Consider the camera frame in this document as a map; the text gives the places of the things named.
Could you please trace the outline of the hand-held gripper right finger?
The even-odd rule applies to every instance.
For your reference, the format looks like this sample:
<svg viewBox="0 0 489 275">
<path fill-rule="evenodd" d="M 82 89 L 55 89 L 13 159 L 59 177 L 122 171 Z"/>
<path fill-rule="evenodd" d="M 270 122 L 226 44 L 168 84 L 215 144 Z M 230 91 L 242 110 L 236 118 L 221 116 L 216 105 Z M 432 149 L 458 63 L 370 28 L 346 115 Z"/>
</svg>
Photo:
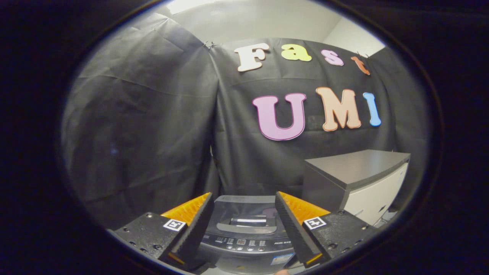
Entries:
<svg viewBox="0 0 489 275">
<path fill-rule="evenodd" d="M 378 232 L 348 211 L 330 212 L 281 191 L 275 194 L 275 207 L 305 268 L 352 252 Z"/>
</svg>

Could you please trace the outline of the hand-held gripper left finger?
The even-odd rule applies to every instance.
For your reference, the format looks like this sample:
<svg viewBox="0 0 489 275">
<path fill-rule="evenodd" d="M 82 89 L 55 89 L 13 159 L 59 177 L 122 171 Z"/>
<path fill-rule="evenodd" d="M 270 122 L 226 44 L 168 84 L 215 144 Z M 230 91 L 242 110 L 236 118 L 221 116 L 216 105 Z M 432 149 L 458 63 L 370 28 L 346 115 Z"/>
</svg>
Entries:
<svg viewBox="0 0 489 275">
<path fill-rule="evenodd" d="M 108 232 L 151 258 L 189 267 L 197 256 L 214 206 L 212 193 L 207 192 L 163 214 L 146 212 Z"/>
</svg>

